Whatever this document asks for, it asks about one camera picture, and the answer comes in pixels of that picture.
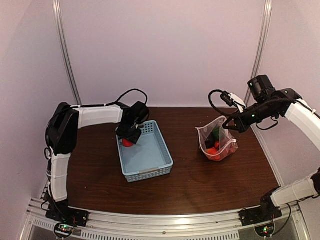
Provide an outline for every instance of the plastic basket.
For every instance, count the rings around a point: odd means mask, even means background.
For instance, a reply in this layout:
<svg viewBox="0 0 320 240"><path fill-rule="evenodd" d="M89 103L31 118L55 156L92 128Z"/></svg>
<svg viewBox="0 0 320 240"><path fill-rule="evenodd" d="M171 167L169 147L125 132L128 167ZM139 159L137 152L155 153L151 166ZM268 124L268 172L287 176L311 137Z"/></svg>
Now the plastic basket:
<svg viewBox="0 0 320 240"><path fill-rule="evenodd" d="M129 183L169 174L174 164L157 122L146 121L141 131L132 147L117 136L122 173Z"/></svg>

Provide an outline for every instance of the pink wall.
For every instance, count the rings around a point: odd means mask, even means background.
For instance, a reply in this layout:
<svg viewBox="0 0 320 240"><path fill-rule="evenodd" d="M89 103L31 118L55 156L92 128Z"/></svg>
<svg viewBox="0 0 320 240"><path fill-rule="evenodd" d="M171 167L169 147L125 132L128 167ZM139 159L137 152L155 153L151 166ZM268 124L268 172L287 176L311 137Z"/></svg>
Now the pink wall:
<svg viewBox="0 0 320 240"><path fill-rule="evenodd" d="M2 0L0 10L0 239L13 240L45 183L47 122L74 100L52 1Z"/></svg>
<svg viewBox="0 0 320 240"><path fill-rule="evenodd" d="M311 107L320 110L320 2L273 1L269 36L260 74L267 74L277 89L296 90ZM320 153L293 124L261 134L284 184L304 178L320 167ZM320 199L300 204L311 238L320 236Z"/></svg>
<svg viewBox="0 0 320 240"><path fill-rule="evenodd" d="M63 23L82 101L130 88L150 106L209 107L213 89L244 97L265 1L64 0ZM125 100L134 102L136 96ZM226 106L219 96L220 106Z"/></svg>

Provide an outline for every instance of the plastic bag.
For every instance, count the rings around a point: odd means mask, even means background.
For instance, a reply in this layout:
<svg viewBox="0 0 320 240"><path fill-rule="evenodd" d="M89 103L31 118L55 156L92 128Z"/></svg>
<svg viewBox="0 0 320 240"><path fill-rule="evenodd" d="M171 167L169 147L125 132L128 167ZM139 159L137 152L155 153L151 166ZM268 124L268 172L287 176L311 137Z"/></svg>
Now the plastic bag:
<svg viewBox="0 0 320 240"><path fill-rule="evenodd" d="M225 116L221 116L206 126L196 127L200 148L206 157L212 161L221 161L238 149L237 140L230 134L229 130L222 127L226 120Z"/></svg>

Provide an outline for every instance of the wooden table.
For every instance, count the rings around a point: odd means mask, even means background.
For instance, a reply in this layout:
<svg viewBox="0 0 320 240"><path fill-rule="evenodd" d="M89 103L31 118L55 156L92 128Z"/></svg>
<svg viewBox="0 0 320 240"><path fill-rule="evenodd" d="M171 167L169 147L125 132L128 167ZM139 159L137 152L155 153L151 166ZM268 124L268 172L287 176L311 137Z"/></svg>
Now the wooden table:
<svg viewBox="0 0 320 240"><path fill-rule="evenodd" d="M116 124L79 130L69 162L67 190L71 207L96 211L180 215L241 209L259 205L278 186L266 156L250 129L239 134L239 149L221 162L199 149L195 127L219 116L211 108L151 108L169 148L171 174L128 183L122 174Z"/></svg>

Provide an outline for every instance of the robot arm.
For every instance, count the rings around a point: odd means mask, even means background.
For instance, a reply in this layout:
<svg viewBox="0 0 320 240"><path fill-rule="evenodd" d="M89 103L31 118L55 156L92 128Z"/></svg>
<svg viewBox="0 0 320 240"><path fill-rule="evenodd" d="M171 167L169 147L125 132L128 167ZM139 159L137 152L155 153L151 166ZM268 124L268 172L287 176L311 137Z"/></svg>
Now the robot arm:
<svg viewBox="0 0 320 240"><path fill-rule="evenodd" d="M122 141L136 144L142 133L138 126L148 115L149 109L140 101L131 107L118 101L112 104L85 106L71 106L65 102L59 104L45 133L49 180L49 191L46 196L49 201L48 218L57 221L65 219L67 222L72 218L76 219L76 224L79 226L86 224L85 220L79 219L86 219L87 213L78 210L82 214L79 217L78 213L68 208L68 163L77 145L78 129L92 125L120 123L116 134Z"/></svg>
<svg viewBox="0 0 320 240"><path fill-rule="evenodd" d="M252 124L259 124L266 118L278 119L281 116L296 125L320 151L320 117L298 93L290 88L276 90L266 75L250 80L248 86L257 103L250 107L241 106L242 109L239 108L238 102L235 102L235 98L231 97L234 93L214 90L209 94L209 101L214 109L216 107L211 101L211 95L214 92L220 92L221 99L230 107L238 108L238 111L232 114L225 114L228 116L227 121L223 124L225 129L243 133ZM262 220L269 221L274 217L281 217L280 206L306 198L314 198L319 194L320 170L290 185L271 190L261 198L261 206L258 209L242 210L239 213L240 219L244 226L256 224Z"/></svg>

